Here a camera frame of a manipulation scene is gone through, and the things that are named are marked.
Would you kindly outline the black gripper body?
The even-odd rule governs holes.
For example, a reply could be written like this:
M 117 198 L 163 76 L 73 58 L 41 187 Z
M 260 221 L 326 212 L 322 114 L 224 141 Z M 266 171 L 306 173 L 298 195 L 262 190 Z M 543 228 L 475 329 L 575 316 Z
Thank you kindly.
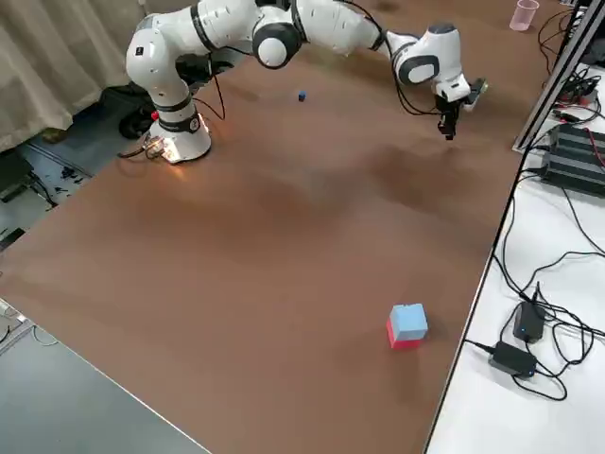
M 442 124 L 456 124 L 459 118 L 461 99 L 448 100 L 443 96 L 435 97 L 436 108 L 441 116 Z

